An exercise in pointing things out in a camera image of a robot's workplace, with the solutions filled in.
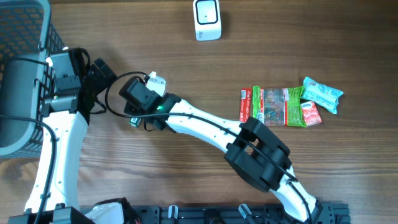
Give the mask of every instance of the plastic basket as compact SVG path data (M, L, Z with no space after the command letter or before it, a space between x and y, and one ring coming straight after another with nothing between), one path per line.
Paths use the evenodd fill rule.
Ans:
M51 89L52 68L32 62L11 61L27 57L44 62L65 44L51 23L45 0L0 0L0 113L42 120L44 95ZM43 129L25 121L0 119L0 157L37 157Z

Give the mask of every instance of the wooden table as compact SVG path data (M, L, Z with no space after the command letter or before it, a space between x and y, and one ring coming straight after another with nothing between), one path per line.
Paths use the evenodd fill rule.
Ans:
M198 42L191 1L54 4L53 23L117 73L156 71L167 90L237 119L244 87L295 87L308 76L344 91L323 123L271 127L297 177L322 201L348 203L353 223L398 222L398 4L382 1L222 1L223 35ZM114 85L111 106L123 109ZM22 214L38 159L0 163L0 222ZM277 203L241 180L223 153L193 137L147 133L111 113L91 117L80 157L81 205Z

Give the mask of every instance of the blue wrapper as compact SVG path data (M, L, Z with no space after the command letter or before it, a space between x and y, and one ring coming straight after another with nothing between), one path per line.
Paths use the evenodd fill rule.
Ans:
M337 114L338 98L343 91L319 84L310 77L304 79L304 92L301 99L312 100L316 104L323 106L333 114Z

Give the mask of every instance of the pink package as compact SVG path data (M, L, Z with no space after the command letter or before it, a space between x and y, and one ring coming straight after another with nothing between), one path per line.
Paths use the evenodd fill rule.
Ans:
M302 103L301 109L303 111L303 120L307 127L314 124L320 124L322 122L317 107L313 101Z

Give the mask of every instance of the wire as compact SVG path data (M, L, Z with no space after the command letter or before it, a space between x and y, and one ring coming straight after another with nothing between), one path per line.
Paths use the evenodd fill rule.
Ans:
M102 107L103 110L100 110L100 111L97 111L97 112L91 112L90 114L103 114L103 113L106 113L106 106L102 102L100 102L100 100L98 100L98 98L95 99L95 103L100 105L100 107Z
M49 65L47 62L41 62L38 60L33 60L33 59L29 59L29 58L19 58L19 57L14 57L14 58L10 58L8 61L13 61L13 60L22 60L22 61L26 61L26 62L33 62L33 63L37 63L40 65Z
M144 73L144 72L128 72L128 73L125 73L125 74L119 76L119 77L115 80L115 82L116 82L117 80L119 80L120 78L125 77L126 75L132 75L132 74L145 74L145 73ZM256 152L258 152L258 154L260 154L262 157L264 157L264 158L266 159L267 162L271 163L273 166L275 166L277 169L279 169L281 172L283 172L285 175L287 175L290 179L292 179L292 181L294 181L294 182L298 182L298 181L299 181L295 176L293 176L292 174L290 174L289 172L287 172L283 167L281 167L281 166L278 165L276 162L274 162L269 156L267 156L267 155L265 155L264 153L262 153L262 152L261 152L255 145L253 145L251 142L249 142L249 141L243 139L241 136L239 136L238 134L232 132L232 131L229 130L228 128L224 128L224 127L222 127L221 125L219 125L219 124L217 124L217 123L215 123L215 122L213 122L213 121L210 121L210 120L208 120L208 119L205 119L205 118L202 118L202 117L199 117L199 116L195 116L195 115L193 115L193 114L186 114L186 113L159 113L159 114L144 114L144 115L127 115L127 114L121 114L121 113L115 112L114 110L112 110L112 108L110 108L109 103L108 103L108 93L109 93L109 90L111 89L113 83L110 84L110 86L106 89L106 93L105 93L105 105L106 105L107 109L108 109L112 114L115 114L116 116L120 116L120 117L122 117L122 118L153 118L153 117L164 117L164 116L187 116L187 117L189 117L189 118L195 118L195 119L198 119L198 120L200 120L200 121L204 121L204 122L206 122L206 123L208 123L208 124L211 124L211 125L213 125L213 126L215 126L215 127L217 127L217 128L220 128L222 131L224 131L224 132L226 132L226 133L228 133L228 134L230 134L230 135L236 137L236 138L237 138L238 140L240 140L241 142L243 142L243 143L247 144L248 146L250 146L251 148L253 148L253 150L255 150Z
M304 196L299 192L299 190L297 190L296 187L294 187L293 183L291 182L291 179L289 179L287 181L287 183L293 188L293 190L298 194L298 196L301 198L301 200L303 201L303 204L305 206L305 209L307 211L308 214L308 224L312 224L312 218L311 218L311 212L310 212L310 208L308 207L308 202L306 201L306 199L304 198Z
M7 116L7 115L3 115L3 114L0 114L0 118L11 119L11 120L16 120L16 121L33 122L33 123L43 126L45 129L47 129L49 131L49 133L51 135L52 151L51 151L49 171L47 172L47 177L45 179L45 184L44 184L43 195L42 195L39 210L37 211L36 219L34 222L35 224L38 224L40 221L40 216L44 209L44 205L47 201L47 198L49 197L48 193L49 193L50 181L51 181L52 172L54 170L55 153L57 151L57 137L55 135L54 130L49 125L45 124L44 122L37 121L36 119L22 118L22 117L16 117L16 116Z

